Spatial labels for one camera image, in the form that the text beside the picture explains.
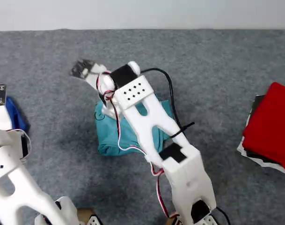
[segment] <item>teal fabric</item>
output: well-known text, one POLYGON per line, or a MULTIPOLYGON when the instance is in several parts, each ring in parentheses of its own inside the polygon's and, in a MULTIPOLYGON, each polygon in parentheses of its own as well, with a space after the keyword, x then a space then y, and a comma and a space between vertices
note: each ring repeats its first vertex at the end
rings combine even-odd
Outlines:
MULTIPOLYGON (((172 117, 169 101, 162 101, 161 104, 167 114, 172 117)), ((116 120, 102 114, 102 106, 103 103, 99 101, 95 107, 95 124, 99 140, 98 152, 104 156, 122 156, 132 152, 138 152, 138 150, 135 149, 129 149, 128 151, 119 149, 117 146, 116 120)), ((137 104, 136 107, 141 115, 147 115, 147 111, 142 103, 137 104)), ((133 145, 139 147, 137 137, 125 118, 120 120, 120 126, 122 131, 120 146, 122 148, 128 148, 133 145)), ((163 149, 163 141, 168 139, 169 136, 157 127, 153 127, 152 133, 155 148, 160 152, 163 149)))

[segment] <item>blue object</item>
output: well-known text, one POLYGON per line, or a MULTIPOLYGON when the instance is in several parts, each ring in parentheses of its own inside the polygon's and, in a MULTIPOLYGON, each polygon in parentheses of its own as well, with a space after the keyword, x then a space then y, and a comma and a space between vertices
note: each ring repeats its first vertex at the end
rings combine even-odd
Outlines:
POLYGON ((11 97, 6 97, 6 109, 11 119, 12 129, 22 129, 27 131, 28 126, 22 119, 21 113, 15 106, 11 97))
MULTIPOLYGON (((161 104, 167 114, 172 117, 169 101, 162 101, 161 104)), ((136 149, 129 149, 128 151, 122 151, 119 149, 117 145, 116 120, 102 114, 102 106, 103 103, 99 101, 95 107, 95 124, 99 140, 98 152, 104 156, 122 156, 132 152, 139 152, 136 149)), ((147 115, 147 111, 142 103, 137 104, 136 108, 141 115, 147 115)), ((139 147, 137 137, 125 118, 120 120, 120 126, 122 131, 120 146, 124 149, 133 145, 139 147)), ((160 152, 163 149, 163 141, 168 139, 169 136, 157 127, 153 127, 152 133, 155 148, 160 152)))

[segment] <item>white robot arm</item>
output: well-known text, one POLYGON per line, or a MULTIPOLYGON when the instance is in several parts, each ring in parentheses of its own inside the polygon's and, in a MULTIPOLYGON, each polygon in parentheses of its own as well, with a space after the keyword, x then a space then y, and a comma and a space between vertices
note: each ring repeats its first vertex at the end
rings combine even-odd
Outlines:
POLYGON ((180 221, 184 225, 204 223, 204 218, 216 208, 216 201, 200 152, 167 115, 145 76, 140 75, 139 66, 132 61, 109 72, 103 65, 83 60, 74 66, 71 75, 85 79, 98 90, 104 103, 103 113, 117 120, 122 114, 128 120, 146 160, 164 170, 180 221), (140 102, 147 109, 147 116, 140 115, 136 109, 135 105, 140 102), (173 136, 174 143, 161 153, 156 151, 153 143, 154 126, 173 136))

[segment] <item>gray carpet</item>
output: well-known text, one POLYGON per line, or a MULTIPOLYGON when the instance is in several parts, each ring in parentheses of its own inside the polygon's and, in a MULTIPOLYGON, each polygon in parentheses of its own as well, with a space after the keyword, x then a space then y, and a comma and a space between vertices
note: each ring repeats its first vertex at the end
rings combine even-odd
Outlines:
MULTIPOLYGON (((31 124, 26 167, 42 190, 54 199, 68 195, 78 208, 95 207, 106 225, 162 225, 155 178, 143 157, 98 155, 96 92, 67 76, 78 58, 110 69, 135 60, 168 71, 182 123, 196 123, 186 135, 202 153, 218 206, 233 225, 285 225, 285 174, 236 151, 254 96, 273 81, 285 85, 285 31, 0 32, 0 83, 31 124)), ((169 98, 164 76, 147 77, 161 98, 169 98)), ((172 211, 165 177, 161 183, 172 211)), ((34 224, 36 212, 23 212, 25 224, 34 224)))

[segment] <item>red fabric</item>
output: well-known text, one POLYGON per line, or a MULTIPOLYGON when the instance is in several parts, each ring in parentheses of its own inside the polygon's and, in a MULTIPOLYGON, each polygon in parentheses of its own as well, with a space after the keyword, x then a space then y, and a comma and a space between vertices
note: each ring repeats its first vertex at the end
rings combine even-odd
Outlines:
POLYGON ((273 83, 243 132, 243 147, 285 168, 285 86, 273 83))

